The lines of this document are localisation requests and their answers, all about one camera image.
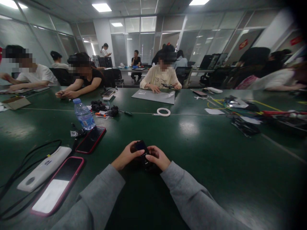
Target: bottle cap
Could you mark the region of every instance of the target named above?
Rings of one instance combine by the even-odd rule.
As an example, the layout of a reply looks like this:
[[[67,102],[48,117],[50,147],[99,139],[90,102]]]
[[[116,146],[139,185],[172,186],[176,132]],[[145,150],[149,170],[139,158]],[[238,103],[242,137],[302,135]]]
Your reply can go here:
[[[76,98],[73,100],[74,104],[80,104],[81,103],[81,99],[80,98]]]

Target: water bottle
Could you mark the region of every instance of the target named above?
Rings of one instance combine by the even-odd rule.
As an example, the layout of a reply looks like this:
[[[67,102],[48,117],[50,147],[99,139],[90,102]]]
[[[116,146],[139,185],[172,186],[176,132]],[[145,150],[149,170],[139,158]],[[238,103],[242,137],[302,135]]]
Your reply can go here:
[[[91,130],[96,126],[90,110],[82,104],[79,98],[73,100],[75,104],[75,114],[85,130]]]

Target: screwdriver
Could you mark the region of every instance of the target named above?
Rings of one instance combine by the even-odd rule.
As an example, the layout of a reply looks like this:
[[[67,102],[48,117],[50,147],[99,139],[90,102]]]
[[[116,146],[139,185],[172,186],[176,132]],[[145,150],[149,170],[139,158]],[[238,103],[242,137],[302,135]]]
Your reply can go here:
[[[129,112],[124,112],[122,110],[120,110],[120,112],[123,112],[124,114],[128,115],[128,116],[132,116],[132,113],[129,113]]]

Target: white tape roll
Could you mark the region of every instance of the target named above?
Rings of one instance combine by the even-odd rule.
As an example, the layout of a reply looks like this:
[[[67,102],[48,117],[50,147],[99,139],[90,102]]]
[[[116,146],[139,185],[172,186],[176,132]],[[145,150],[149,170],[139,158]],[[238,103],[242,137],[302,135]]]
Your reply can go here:
[[[165,110],[167,112],[167,114],[160,113],[160,110]],[[163,117],[168,117],[170,115],[170,111],[168,109],[165,109],[165,108],[159,108],[159,109],[157,109],[157,114],[159,114],[160,116],[163,116]]]

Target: cardboard box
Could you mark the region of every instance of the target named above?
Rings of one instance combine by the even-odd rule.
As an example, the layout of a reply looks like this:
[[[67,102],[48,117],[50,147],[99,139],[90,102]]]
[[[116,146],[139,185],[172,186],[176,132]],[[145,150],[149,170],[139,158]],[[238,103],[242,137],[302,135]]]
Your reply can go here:
[[[25,97],[17,96],[2,102],[3,105],[11,110],[16,110],[31,104]]]

